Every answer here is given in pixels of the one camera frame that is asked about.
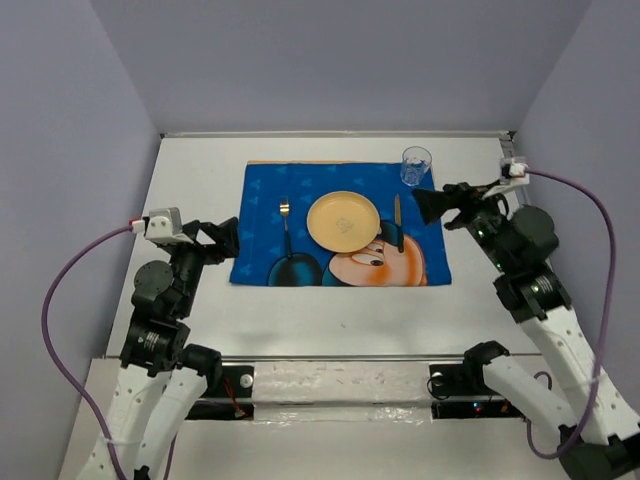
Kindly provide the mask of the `gold knife green handle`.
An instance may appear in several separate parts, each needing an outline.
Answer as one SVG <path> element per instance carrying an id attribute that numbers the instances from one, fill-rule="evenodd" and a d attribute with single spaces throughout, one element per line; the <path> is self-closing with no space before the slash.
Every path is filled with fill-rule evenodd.
<path id="1" fill-rule="evenodd" d="M 400 195 L 394 198 L 394 222 L 397 230 L 397 249 L 400 254 L 404 253 L 404 232 L 402 228 L 402 212 Z"/>

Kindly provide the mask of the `clear drinking glass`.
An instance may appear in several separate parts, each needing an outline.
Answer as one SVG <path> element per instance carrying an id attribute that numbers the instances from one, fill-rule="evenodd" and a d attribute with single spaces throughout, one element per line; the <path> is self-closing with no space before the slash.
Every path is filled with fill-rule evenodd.
<path id="1" fill-rule="evenodd" d="M 420 184 L 432 164 L 431 153 L 420 146 L 411 146 L 402 153 L 400 178 L 410 187 Z"/>

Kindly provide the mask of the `gold fork green handle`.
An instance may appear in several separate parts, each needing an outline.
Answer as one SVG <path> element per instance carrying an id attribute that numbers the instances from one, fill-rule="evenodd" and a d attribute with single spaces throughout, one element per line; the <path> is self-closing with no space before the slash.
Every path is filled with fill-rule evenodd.
<path id="1" fill-rule="evenodd" d="M 290 203 L 287 197 L 283 197 L 279 205 L 280 215 L 283 218 L 284 226 L 284 242 L 285 242 L 285 254 L 288 258 L 292 256 L 291 238 L 288 225 L 288 217 L 290 213 Z"/>

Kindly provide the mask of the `blue cartoon placemat cloth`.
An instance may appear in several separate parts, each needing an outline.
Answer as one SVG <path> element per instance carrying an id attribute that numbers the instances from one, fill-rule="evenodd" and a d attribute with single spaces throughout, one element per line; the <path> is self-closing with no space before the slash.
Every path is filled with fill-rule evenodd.
<path id="1" fill-rule="evenodd" d="M 443 286 L 452 282 L 442 227 L 423 223 L 398 163 L 261 163 L 247 165 L 230 280 L 254 286 Z M 363 249 L 334 253 L 310 236 L 309 208 L 321 196 L 351 191 L 377 208 L 380 230 Z M 394 198 L 401 199 L 404 253 L 397 249 Z M 292 256 L 285 254 L 279 205 L 290 203 Z"/>

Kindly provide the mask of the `yellow plate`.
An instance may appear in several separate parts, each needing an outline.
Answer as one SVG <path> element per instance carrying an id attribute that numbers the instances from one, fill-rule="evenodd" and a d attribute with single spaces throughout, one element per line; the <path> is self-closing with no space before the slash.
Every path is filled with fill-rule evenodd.
<path id="1" fill-rule="evenodd" d="M 350 253 L 366 247 L 380 230 L 380 216 L 365 196 L 335 191 L 318 198 L 306 219 L 311 238 L 334 253 Z"/>

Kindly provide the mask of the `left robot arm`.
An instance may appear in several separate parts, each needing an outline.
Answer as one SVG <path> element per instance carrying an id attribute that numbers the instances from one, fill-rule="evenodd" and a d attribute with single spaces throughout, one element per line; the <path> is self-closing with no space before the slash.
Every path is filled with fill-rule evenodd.
<path id="1" fill-rule="evenodd" d="M 157 478 L 189 410 L 222 378 L 220 353 L 189 343 L 184 321 L 203 269 L 238 256 L 237 218 L 182 223 L 178 209 L 165 208 L 131 227 L 169 258 L 145 263 L 134 276 L 116 386 L 81 479 Z"/>

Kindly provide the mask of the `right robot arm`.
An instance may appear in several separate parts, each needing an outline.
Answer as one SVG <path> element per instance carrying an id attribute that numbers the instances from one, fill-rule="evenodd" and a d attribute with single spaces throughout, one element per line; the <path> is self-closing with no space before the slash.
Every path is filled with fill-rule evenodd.
<path id="1" fill-rule="evenodd" d="M 558 442 L 547 459 L 558 460 L 571 479 L 619 479 L 637 470 L 639 415 L 597 360 L 571 297 L 547 263 L 559 245 L 549 214 L 531 205 L 510 213 L 496 183 L 415 189 L 412 196 L 425 224 L 456 211 L 446 229 L 467 230 L 496 267 L 500 302 L 536 345 L 563 394 L 527 374 L 496 341 L 465 352 L 462 384 L 497 393 L 530 426 L 544 428 Z"/>

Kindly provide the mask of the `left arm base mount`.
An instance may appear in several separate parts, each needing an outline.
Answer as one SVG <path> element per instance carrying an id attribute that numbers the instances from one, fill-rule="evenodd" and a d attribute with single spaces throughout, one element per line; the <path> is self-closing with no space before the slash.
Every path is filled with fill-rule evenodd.
<path id="1" fill-rule="evenodd" d="M 208 387 L 196 400 L 186 419 L 192 421 L 252 420 L 254 367 L 249 364 L 224 365 L 215 387 Z"/>

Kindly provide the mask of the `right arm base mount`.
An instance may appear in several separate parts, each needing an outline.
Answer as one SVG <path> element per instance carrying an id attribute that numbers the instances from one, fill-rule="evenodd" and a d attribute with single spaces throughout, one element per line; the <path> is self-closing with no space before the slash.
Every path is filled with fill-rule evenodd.
<path id="1" fill-rule="evenodd" d="M 477 380 L 462 359 L 430 364 L 426 389 L 434 420 L 524 419 L 511 402 Z"/>

